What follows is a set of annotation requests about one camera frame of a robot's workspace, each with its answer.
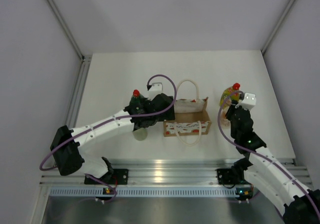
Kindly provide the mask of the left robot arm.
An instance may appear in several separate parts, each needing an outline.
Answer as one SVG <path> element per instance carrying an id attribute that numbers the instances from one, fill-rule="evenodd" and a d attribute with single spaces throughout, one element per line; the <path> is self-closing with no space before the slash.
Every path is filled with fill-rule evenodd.
<path id="1" fill-rule="evenodd" d="M 106 157 L 95 157 L 93 148 L 108 139 L 158 122 L 175 119 L 174 98 L 164 93 L 153 99 L 141 97 L 106 119 L 83 127 L 60 127 L 50 146 L 56 167 L 61 176 L 76 172 L 86 175 L 85 184 L 107 184 L 114 176 L 114 169 Z"/>

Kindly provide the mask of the yellow-green red-capped bottle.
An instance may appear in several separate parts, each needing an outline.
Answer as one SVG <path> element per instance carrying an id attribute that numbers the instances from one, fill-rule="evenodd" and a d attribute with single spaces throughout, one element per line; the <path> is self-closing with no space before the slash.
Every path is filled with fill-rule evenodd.
<path id="1" fill-rule="evenodd" d="M 232 103 L 232 101 L 239 101 L 240 94 L 235 93 L 234 95 L 231 95 L 232 93 L 239 91 L 241 85 L 239 83 L 234 83 L 232 86 L 226 88 L 220 98 L 219 106 L 223 109 L 226 107 L 229 107 Z"/>

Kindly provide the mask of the burlap watermelon canvas bag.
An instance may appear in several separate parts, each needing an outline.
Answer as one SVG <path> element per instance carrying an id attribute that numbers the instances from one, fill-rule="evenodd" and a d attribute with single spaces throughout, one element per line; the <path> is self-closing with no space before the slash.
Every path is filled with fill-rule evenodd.
<path id="1" fill-rule="evenodd" d="M 208 98 L 200 98 L 198 84 L 191 79 L 183 79 L 177 89 L 190 82 L 195 86 L 194 99 L 177 99 L 174 103 L 175 119 L 163 122 L 163 136 L 176 137 L 187 147 L 197 145 L 203 135 L 209 133 L 211 119 L 207 112 Z"/>

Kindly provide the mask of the cream pump lotion bottle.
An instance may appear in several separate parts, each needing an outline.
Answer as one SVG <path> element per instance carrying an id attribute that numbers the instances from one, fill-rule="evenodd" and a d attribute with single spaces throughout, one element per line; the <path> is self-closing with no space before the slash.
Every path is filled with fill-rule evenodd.
<path id="1" fill-rule="evenodd" d="M 231 126 L 231 122 L 227 119 L 226 115 L 229 110 L 229 106 L 226 106 L 222 111 L 220 115 L 220 125 L 222 128 L 227 129 Z"/>

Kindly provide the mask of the dark green red-capped bottle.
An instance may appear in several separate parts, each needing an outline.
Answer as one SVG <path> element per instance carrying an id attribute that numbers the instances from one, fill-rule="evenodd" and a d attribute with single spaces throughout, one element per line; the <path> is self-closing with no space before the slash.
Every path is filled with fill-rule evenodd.
<path id="1" fill-rule="evenodd" d="M 129 105 L 134 109 L 134 110 L 140 110 L 145 107 L 146 101 L 148 99 L 144 97 L 139 90 L 135 89 L 132 93 Z"/>

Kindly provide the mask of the pale green white-capped bottle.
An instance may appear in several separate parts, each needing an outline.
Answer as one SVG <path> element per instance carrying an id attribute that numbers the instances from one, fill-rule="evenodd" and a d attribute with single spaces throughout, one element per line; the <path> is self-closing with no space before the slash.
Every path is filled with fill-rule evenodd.
<path id="1" fill-rule="evenodd" d="M 132 134 L 137 141 L 144 141 L 148 137 L 148 131 L 146 128 L 134 130 Z"/>

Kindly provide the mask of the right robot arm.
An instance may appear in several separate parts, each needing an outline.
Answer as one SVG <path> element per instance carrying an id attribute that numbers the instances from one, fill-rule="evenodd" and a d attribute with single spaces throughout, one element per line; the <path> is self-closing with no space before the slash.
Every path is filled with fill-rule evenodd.
<path id="1" fill-rule="evenodd" d="M 295 178 L 253 131 L 250 111 L 231 105 L 226 118 L 230 121 L 231 143 L 244 158 L 233 169 L 239 182 L 255 186 L 276 208 L 286 224 L 318 224 L 320 191 L 311 190 Z"/>

